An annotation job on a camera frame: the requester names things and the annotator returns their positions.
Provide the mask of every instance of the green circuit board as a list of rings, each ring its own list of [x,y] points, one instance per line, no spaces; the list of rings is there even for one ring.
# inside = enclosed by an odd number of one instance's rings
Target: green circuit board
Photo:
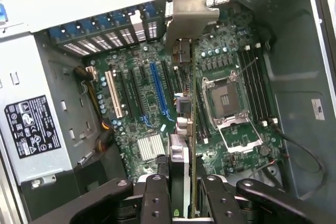
[[[174,132],[177,117],[172,93],[183,92],[186,88],[197,96],[196,120],[197,132],[200,132],[197,134],[197,154],[203,155],[204,166],[208,173],[225,175],[240,172],[266,164],[270,158],[281,158],[281,139],[273,134],[271,129],[257,123],[254,123],[255,130],[251,124],[246,123],[225,128],[222,134],[231,146],[246,145],[261,137],[264,145],[269,148],[269,155],[261,156],[257,147],[246,153],[229,153],[220,132],[211,126],[204,105],[202,79],[204,77],[208,80],[227,78],[234,70],[238,75],[235,90],[239,108],[250,111],[249,118],[253,121],[252,114],[255,111],[251,108],[251,97],[248,96],[249,86],[245,82],[244,75],[254,69],[255,62],[244,68],[246,62],[241,61],[241,56],[246,51],[246,46],[250,46],[252,51],[256,49],[259,41],[255,34],[250,11],[239,5],[225,5],[221,8],[220,21],[207,26],[203,35],[194,44],[196,59],[194,74],[191,69],[174,69],[171,56],[165,53],[163,41],[143,42],[131,48],[104,52],[87,58],[86,64],[95,67],[97,71],[94,88],[97,95],[101,95],[100,105],[103,116],[111,119],[110,122],[116,130],[116,142],[130,180],[136,181],[143,174],[156,172],[155,162],[143,161],[137,141],[144,137],[159,135],[164,147],[167,147],[167,134]],[[259,57],[257,61],[262,68],[261,76],[267,91],[265,96],[272,104],[272,95],[262,60],[262,57]],[[151,69],[153,62],[161,79],[169,118],[162,114],[160,108]],[[119,119],[115,119],[111,95],[106,85],[106,71],[113,73],[115,87],[123,105],[125,116]],[[197,87],[190,86],[194,76]],[[137,86],[142,110],[148,119],[147,124],[140,119],[142,113],[140,113],[139,99],[134,85]],[[215,113],[216,106],[212,101],[209,103],[211,111]],[[205,127],[207,136],[202,134]]]

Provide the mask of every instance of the blue slot latch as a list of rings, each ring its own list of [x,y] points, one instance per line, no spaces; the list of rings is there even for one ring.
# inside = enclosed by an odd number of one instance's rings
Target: blue slot latch
[[[8,21],[5,6],[0,4],[0,25],[4,25]]]

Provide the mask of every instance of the power supply label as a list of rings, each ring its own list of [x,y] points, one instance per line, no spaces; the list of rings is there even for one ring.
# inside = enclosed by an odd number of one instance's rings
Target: power supply label
[[[5,107],[19,158],[61,148],[45,95]]]

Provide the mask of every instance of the cpu socket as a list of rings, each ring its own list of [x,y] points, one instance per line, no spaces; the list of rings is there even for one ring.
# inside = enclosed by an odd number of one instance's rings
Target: cpu socket
[[[249,119],[249,110],[243,84],[235,70],[228,77],[216,80],[202,79],[202,93],[209,117],[209,122],[214,129],[220,132],[229,153],[250,152],[255,146],[262,144],[262,139]],[[244,146],[229,146],[224,139],[222,130],[232,124],[249,123],[258,136],[258,140]]]

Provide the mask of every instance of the motherboard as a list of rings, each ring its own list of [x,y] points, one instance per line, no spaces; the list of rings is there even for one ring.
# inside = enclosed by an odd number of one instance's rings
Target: motherboard
[[[172,62],[163,38],[86,58],[128,179],[156,172],[185,92],[196,97],[197,154],[208,173],[227,175],[281,158],[281,139],[268,127],[275,109],[252,13],[238,4],[220,11],[194,42],[194,73]]]

